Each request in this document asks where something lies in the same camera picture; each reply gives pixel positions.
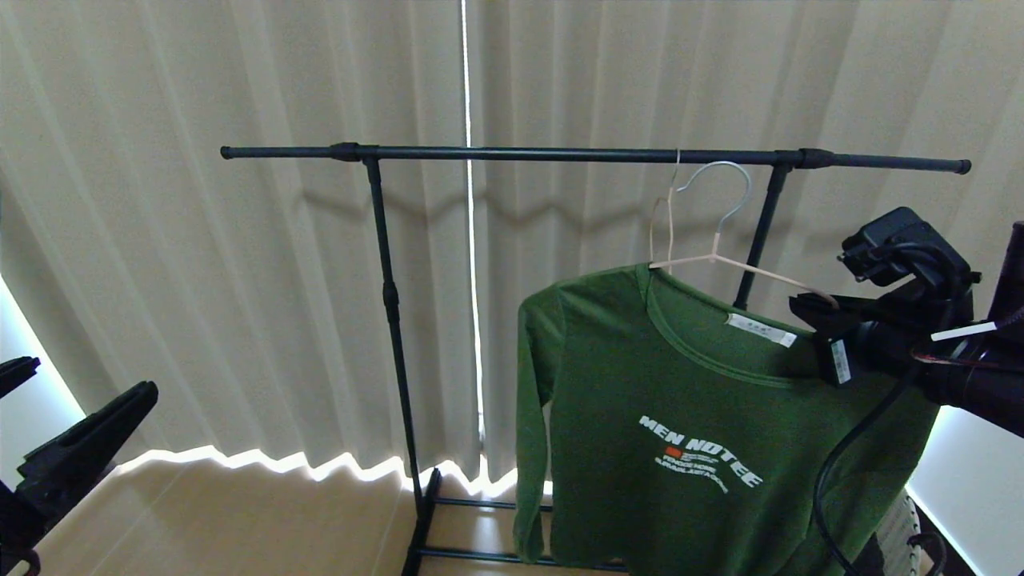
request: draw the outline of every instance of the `shirt neckline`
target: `shirt neckline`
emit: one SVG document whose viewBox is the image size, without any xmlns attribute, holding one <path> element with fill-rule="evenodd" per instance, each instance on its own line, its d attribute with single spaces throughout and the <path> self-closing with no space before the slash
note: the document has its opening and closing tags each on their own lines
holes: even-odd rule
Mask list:
<svg viewBox="0 0 1024 576">
<path fill-rule="evenodd" d="M 793 332 L 797 335 L 798 339 L 806 339 L 810 337 L 811 333 L 802 328 L 797 328 L 795 326 L 790 326 L 783 322 L 778 322 L 770 318 L 764 318 L 756 314 L 751 314 L 744 310 L 739 310 L 733 305 L 730 305 L 714 296 L 710 296 L 700 292 L 699 290 L 683 283 L 674 276 L 668 274 L 662 269 L 651 270 L 648 262 L 643 262 L 637 264 L 636 268 L 637 283 L 640 288 L 640 297 L 644 301 L 644 308 L 647 311 L 647 317 L 650 319 L 651 323 L 657 329 L 657 332 L 662 337 L 669 342 L 672 347 L 676 348 L 680 354 L 682 354 L 687 359 L 699 364 L 700 366 L 727 376 L 729 378 L 734 378 L 737 380 L 742 380 L 753 384 L 760 384 L 771 386 L 775 388 L 793 388 L 793 387 L 804 387 L 808 385 L 821 384 L 822 380 L 816 377 L 785 377 L 785 376 L 772 376 L 769 374 L 752 372 L 749 370 L 743 370 L 740 368 L 735 368 L 728 364 L 725 364 L 715 358 L 712 358 L 703 353 L 698 352 L 693 346 L 688 344 L 686 340 L 681 338 L 669 325 L 668 319 L 666 319 L 665 314 L 662 312 L 662 307 L 658 305 L 657 297 L 654 295 L 651 287 L 654 282 L 663 283 L 667 288 L 679 294 L 681 297 L 698 300 L 708 307 L 715 308 L 722 313 L 723 324 L 725 323 L 725 318 L 729 314 L 738 314 L 745 318 L 757 320 L 769 326 L 785 330 L 787 332 Z"/>
</svg>

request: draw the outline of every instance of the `curtain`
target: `curtain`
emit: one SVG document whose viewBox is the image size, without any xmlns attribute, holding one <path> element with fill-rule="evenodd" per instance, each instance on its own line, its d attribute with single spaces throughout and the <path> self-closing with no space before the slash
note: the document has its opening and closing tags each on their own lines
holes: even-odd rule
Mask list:
<svg viewBox="0 0 1024 576">
<path fill-rule="evenodd" d="M 840 243 L 901 205 L 930 221 L 986 281 L 988 308 L 1011 224 L 1024 208 L 1024 12 L 979 3 L 471 1 L 472 136 L 478 146 L 779 150 L 970 158 L 966 176 L 796 171 L 762 266 L 836 293 L 878 296 L 836 261 Z M 680 168 L 677 186 L 696 166 Z M 649 259 L 667 165 L 474 162 L 485 449 L 515 465 L 516 308 L 581 274 Z M 745 259 L 770 168 L 726 228 Z M 731 170 L 674 202 L 673 256 L 705 254 L 742 194 Z M 655 257 L 668 230 L 655 218 Z M 740 271 L 674 274 L 731 302 Z M 758 279 L 750 310 L 799 324 L 796 291 Z"/>
<path fill-rule="evenodd" d="M 459 3 L 0 3 L 3 274 L 130 457 L 404 454 L 366 170 L 221 146 L 465 143 Z M 422 462 L 479 462 L 466 173 L 384 163 Z"/>
</svg>

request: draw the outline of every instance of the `beige floor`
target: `beige floor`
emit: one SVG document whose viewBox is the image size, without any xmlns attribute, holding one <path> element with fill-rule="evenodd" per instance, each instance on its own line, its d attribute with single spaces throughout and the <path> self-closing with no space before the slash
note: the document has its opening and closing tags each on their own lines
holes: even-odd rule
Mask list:
<svg viewBox="0 0 1024 576">
<path fill-rule="evenodd" d="M 464 496 L 454 480 L 443 486 Z M 511 510 L 438 510 L 430 543 L 511 549 Z M 258 463 L 151 461 L 105 479 L 37 549 L 47 576 L 390 576 L 401 572 L 414 519 L 395 474 L 365 483 L 340 468 L 316 482 L 304 469 L 276 474 Z M 607 573 L 425 559 L 420 574 Z"/>
</svg>

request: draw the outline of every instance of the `shirt logo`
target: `shirt logo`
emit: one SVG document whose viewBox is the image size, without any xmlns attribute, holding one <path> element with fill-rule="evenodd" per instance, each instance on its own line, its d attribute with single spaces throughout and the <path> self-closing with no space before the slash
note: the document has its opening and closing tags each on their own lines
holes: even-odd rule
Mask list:
<svg viewBox="0 0 1024 576">
<path fill-rule="evenodd" d="M 727 466 L 740 482 L 750 488 L 764 482 L 761 477 L 751 471 L 736 458 L 735 454 L 721 444 L 691 438 L 686 442 L 686 446 L 680 449 L 679 447 L 683 446 L 683 441 L 686 440 L 684 435 L 670 430 L 649 416 L 641 416 L 640 425 L 669 444 L 666 446 L 665 452 L 654 458 L 654 462 L 659 466 L 679 474 L 710 479 L 722 489 L 723 493 L 728 493 L 729 489 L 718 476 L 719 468 L 717 466 L 719 465 Z"/>
</svg>

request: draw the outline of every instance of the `horizontal bar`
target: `horizontal bar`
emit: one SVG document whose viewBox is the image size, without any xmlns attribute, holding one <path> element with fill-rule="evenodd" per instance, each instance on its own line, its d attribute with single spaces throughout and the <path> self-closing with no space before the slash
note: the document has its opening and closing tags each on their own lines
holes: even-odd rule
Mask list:
<svg viewBox="0 0 1024 576">
<path fill-rule="evenodd" d="M 454 548 L 433 548 L 433 547 L 422 547 L 416 550 L 420 556 L 428 556 L 434 558 L 455 558 L 459 560 L 481 560 L 484 562 L 504 562 L 508 564 L 522 564 L 519 557 L 510 553 L 501 552 L 476 552 L 470 550 L 458 550 Z M 537 561 L 537 564 L 541 566 L 562 566 L 554 561 L 551 557 L 542 557 Z M 626 572 L 626 567 L 618 564 L 601 564 L 598 566 L 591 567 L 591 570 L 603 570 L 606 572 Z"/>
<path fill-rule="evenodd" d="M 474 506 L 477 508 L 504 508 L 515 509 L 515 502 L 498 502 L 495 500 L 466 500 L 464 498 L 434 498 L 435 504 L 447 504 L 450 506 Z M 552 507 L 547 504 L 541 505 L 541 511 L 550 512 Z"/>
<path fill-rule="evenodd" d="M 635 162 L 641 164 L 707 164 L 728 160 L 737 164 L 776 166 L 796 169 L 826 166 L 854 166 L 966 173 L 968 160 L 905 158 L 835 154 L 825 150 L 645 150 L 580 148 L 462 148 L 421 146 L 367 146 L 341 142 L 329 147 L 232 148 L 221 147 L 220 155 L 232 158 L 330 158 L 345 162 L 378 160 L 505 160 L 531 162 Z"/>
</svg>

